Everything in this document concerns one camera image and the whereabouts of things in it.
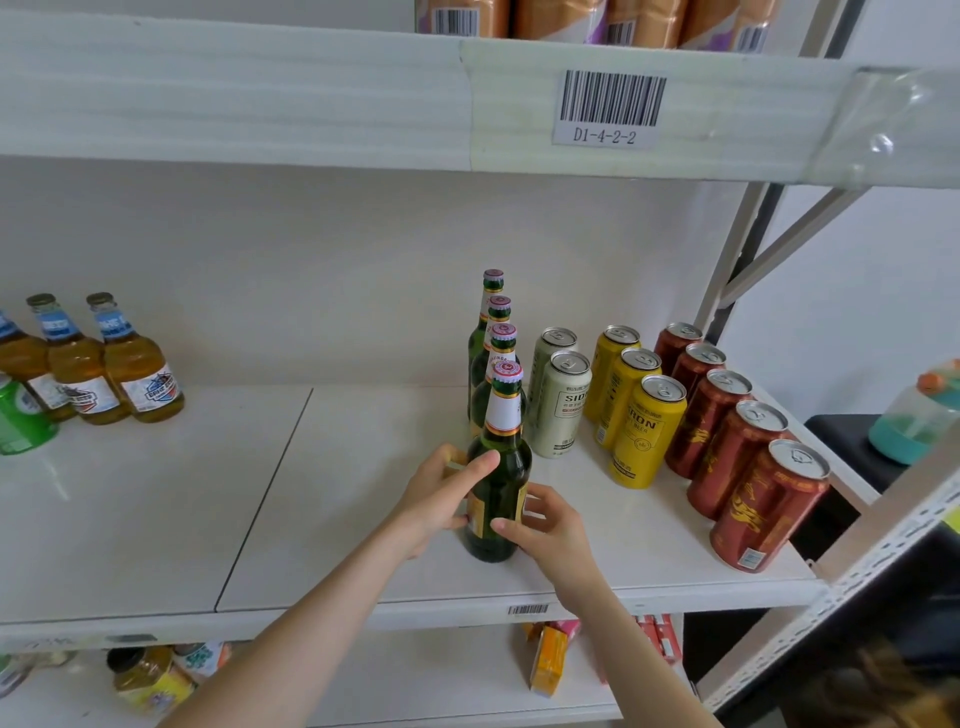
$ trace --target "bottle cap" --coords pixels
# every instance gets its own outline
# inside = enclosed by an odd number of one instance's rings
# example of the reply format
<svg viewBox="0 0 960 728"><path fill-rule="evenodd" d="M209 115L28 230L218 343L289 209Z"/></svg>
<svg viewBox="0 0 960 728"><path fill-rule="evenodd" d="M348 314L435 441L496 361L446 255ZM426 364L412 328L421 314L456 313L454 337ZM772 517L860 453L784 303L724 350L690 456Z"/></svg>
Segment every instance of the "bottle cap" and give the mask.
<svg viewBox="0 0 960 728"><path fill-rule="evenodd" d="M515 361L498 361L493 365L493 379L504 384L513 384L523 380L523 367Z"/></svg>

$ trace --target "shelf label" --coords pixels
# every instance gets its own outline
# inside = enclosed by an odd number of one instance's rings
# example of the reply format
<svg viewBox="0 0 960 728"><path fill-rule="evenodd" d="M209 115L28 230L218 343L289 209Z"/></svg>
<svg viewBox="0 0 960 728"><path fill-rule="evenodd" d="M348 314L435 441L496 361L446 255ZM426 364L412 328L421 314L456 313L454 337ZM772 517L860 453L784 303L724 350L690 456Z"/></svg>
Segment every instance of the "shelf label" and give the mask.
<svg viewBox="0 0 960 728"><path fill-rule="evenodd" d="M657 145L662 76L566 71L557 94L553 143L604 149Z"/></svg>

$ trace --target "left hand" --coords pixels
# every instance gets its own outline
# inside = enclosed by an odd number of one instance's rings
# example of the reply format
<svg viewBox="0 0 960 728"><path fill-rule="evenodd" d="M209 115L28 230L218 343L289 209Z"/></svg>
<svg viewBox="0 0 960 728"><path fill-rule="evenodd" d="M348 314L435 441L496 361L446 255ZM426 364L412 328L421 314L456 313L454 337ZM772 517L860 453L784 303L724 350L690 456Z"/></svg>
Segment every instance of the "left hand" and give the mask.
<svg viewBox="0 0 960 728"><path fill-rule="evenodd" d="M449 463L467 465L461 471ZM467 454L450 444L440 445L422 463L407 483L388 522L400 525L410 537L407 558L415 559L425 550L430 538L442 529L467 525L466 516L454 516L460 501L500 462L500 453L489 450L467 464Z"/></svg>

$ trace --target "right hand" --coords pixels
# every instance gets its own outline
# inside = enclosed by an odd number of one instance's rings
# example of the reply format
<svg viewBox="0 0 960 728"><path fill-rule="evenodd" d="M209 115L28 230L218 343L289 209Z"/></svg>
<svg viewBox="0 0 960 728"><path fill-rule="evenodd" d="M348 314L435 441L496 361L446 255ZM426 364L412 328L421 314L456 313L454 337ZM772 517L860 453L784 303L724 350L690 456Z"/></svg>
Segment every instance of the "right hand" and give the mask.
<svg viewBox="0 0 960 728"><path fill-rule="evenodd" d="M560 603L579 617L593 597L610 588L593 561L583 519L548 485L528 483L527 494L524 510L543 518L524 513L523 524L493 519L491 528L537 562Z"/></svg>

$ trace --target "beer can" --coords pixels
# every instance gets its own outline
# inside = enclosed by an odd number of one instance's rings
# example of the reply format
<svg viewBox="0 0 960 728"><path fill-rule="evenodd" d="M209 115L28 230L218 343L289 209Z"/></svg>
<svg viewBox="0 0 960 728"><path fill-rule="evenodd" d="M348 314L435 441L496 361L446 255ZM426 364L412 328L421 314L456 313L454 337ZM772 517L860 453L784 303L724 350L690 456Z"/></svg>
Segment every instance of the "beer can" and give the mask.
<svg viewBox="0 0 960 728"><path fill-rule="evenodd" d="M827 492L829 475L815 449L774 440L757 454L710 530L717 556L741 571L766 569Z"/></svg>
<svg viewBox="0 0 960 728"><path fill-rule="evenodd" d="M710 440L727 414L754 391L749 379L729 369L714 369L700 380L697 392L666 452L667 467L680 477L697 474Z"/></svg>
<svg viewBox="0 0 960 728"><path fill-rule="evenodd" d="M686 324L683 321L677 321L670 324L657 337L657 345L654 347L654 353L660 357L662 364L660 366L668 374L673 374L673 368L677 366L677 358L684 353L690 344L696 344L704 340L704 333L693 324Z"/></svg>
<svg viewBox="0 0 960 728"><path fill-rule="evenodd" d="M701 516L716 521L756 454L787 436L786 417L756 400L738 402L710 441L686 499Z"/></svg>
<svg viewBox="0 0 960 728"><path fill-rule="evenodd" d="M541 457L560 457L577 439L592 372L579 352L556 352L543 368L537 428L530 447Z"/></svg>
<svg viewBox="0 0 960 728"><path fill-rule="evenodd" d="M671 376L645 376L627 408L610 472L626 488L649 488L686 410L686 390Z"/></svg>
<svg viewBox="0 0 960 728"><path fill-rule="evenodd" d="M690 0L680 47L685 51L728 51L740 0Z"/></svg>
<svg viewBox="0 0 960 728"><path fill-rule="evenodd" d="M557 352L568 352L577 348L577 334L569 328L545 328L534 347L534 363L527 386L530 401L531 425L537 422L537 406L540 404L540 385L543 384L543 372L549 365L550 357Z"/></svg>
<svg viewBox="0 0 960 728"><path fill-rule="evenodd" d="M0 455L16 455L53 440L58 426L23 384L0 374Z"/></svg>
<svg viewBox="0 0 960 728"><path fill-rule="evenodd" d="M676 48L686 0L610 0L607 45Z"/></svg>
<svg viewBox="0 0 960 728"><path fill-rule="evenodd" d="M597 423L596 441L605 449L613 449L616 434L627 416L627 407L634 395L634 388L645 376L661 375L660 357L649 349L627 347L613 361L610 384L603 398L600 421Z"/></svg>
<svg viewBox="0 0 960 728"><path fill-rule="evenodd" d="M627 347L639 347L640 334L635 328L614 324L603 330L597 338L597 345L593 350L593 381L596 386L590 389L587 404L584 405L584 417L595 423L600 419L600 410L603 409L603 396L610 386L610 371L613 361Z"/></svg>
<svg viewBox="0 0 960 728"><path fill-rule="evenodd" d="M673 368L672 377L686 388L686 399L693 399L700 380L712 369L723 369L727 363L727 355L712 344L698 342L690 344L677 357L677 364Z"/></svg>
<svg viewBox="0 0 960 728"><path fill-rule="evenodd" d="M514 37L603 43L607 39L607 0L515 0Z"/></svg>

